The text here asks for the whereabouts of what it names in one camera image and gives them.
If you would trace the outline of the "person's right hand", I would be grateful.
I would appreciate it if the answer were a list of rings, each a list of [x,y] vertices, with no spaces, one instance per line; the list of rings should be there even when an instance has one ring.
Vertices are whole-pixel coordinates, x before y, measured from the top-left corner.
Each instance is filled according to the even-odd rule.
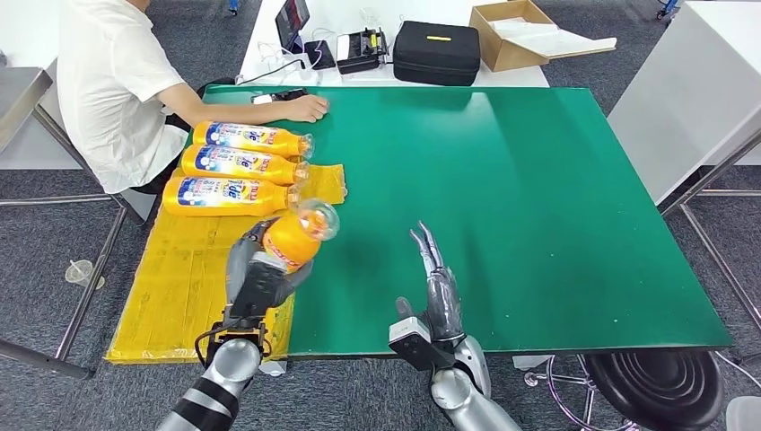
[[[315,123],[328,113],[328,101],[316,95],[286,101],[284,103],[284,118],[296,122]]]

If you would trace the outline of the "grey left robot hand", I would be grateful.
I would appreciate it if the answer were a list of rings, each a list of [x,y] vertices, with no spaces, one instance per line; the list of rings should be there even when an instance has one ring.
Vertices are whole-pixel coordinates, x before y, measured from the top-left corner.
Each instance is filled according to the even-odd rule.
[[[279,218],[260,221],[231,247],[225,269],[227,312],[232,316],[262,316],[283,304],[310,275],[309,260],[292,274],[282,259],[267,254],[264,233]]]

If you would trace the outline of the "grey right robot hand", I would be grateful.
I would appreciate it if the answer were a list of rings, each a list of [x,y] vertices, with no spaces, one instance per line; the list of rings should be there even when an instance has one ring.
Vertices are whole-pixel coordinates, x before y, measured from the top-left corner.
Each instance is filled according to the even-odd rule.
[[[405,296],[395,301],[398,321],[389,328],[389,343],[406,336],[408,330],[426,327],[429,341],[443,350],[454,351],[467,337],[462,326],[460,297],[456,278],[445,265],[441,250],[430,229],[422,222],[409,231],[421,256],[425,283],[426,308],[414,314]]]

